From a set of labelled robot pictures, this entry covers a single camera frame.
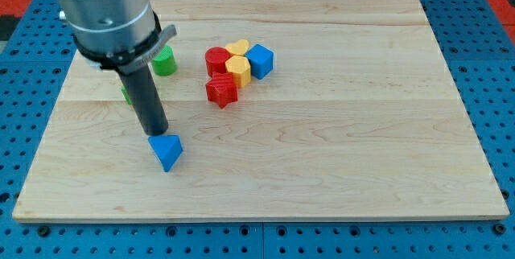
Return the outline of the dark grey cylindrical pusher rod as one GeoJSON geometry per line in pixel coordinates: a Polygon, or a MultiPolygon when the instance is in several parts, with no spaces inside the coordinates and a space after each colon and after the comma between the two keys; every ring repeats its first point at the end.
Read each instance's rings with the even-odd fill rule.
{"type": "Polygon", "coordinates": [[[118,71],[145,134],[157,136],[168,129],[168,120],[150,69],[144,66],[125,73],[118,71]]]}

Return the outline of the black wrist clamp mount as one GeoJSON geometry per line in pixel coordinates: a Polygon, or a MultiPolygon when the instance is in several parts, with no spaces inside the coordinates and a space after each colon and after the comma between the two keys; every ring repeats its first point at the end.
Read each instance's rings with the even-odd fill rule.
{"type": "Polygon", "coordinates": [[[62,10],[59,18],[89,63],[122,75],[144,68],[177,35],[174,25],[162,28],[152,10],[62,10]]]}

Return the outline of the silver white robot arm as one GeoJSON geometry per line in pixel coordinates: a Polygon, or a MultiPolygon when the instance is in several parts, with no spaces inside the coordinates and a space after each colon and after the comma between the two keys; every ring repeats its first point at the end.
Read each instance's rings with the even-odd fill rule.
{"type": "Polygon", "coordinates": [[[168,121],[148,67],[176,35],[162,27],[150,0],[57,0],[80,54],[120,77],[143,131],[160,135],[168,121]]]}

